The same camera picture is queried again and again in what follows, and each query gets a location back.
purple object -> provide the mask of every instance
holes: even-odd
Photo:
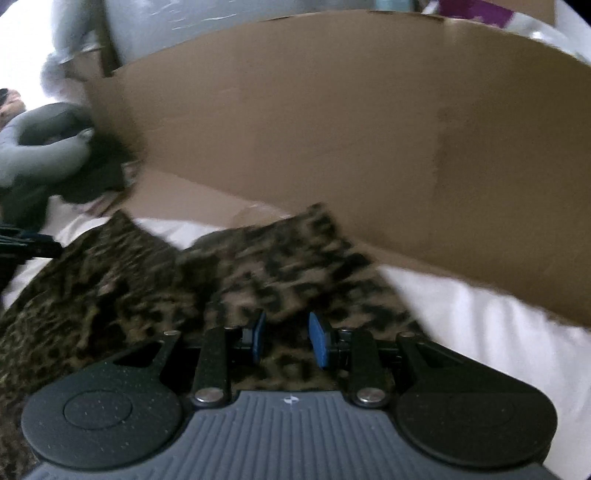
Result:
[[[513,11],[483,0],[439,0],[439,15],[505,28]]]

gray ribbed panel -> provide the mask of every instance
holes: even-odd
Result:
[[[511,472],[455,470],[409,447],[385,413],[340,392],[243,392],[202,410],[166,452],[130,468],[74,473],[43,464],[27,480],[554,480],[531,465]]]

black round pad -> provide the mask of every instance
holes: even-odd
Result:
[[[105,471],[154,454],[182,420],[180,400],[154,370],[102,363],[35,393],[21,426],[39,458],[77,471]]]
[[[543,458],[556,413],[541,394],[428,393],[411,388],[396,405],[398,427],[430,456],[452,465],[506,469]]]
[[[106,390],[83,392],[71,398],[64,417],[75,427],[100,430],[114,427],[125,420],[133,409],[127,395]]]

gray plush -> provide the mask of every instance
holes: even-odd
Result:
[[[0,132],[0,187],[18,178],[52,184],[72,176],[90,157],[90,113],[53,103],[24,112]]]

blue rubber pad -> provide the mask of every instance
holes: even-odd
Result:
[[[252,334],[252,362],[255,365],[261,361],[262,354],[262,333],[265,330],[265,321],[267,320],[267,314],[261,313],[258,322],[255,326],[255,330]]]
[[[310,341],[312,342],[312,348],[314,349],[316,363],[320,368],[328,367],[329,352],[324,340],[324,330],[320,325],[318,317],[314,313],[310,313],[310,316],[308,317],[308,333],[310,335]]]

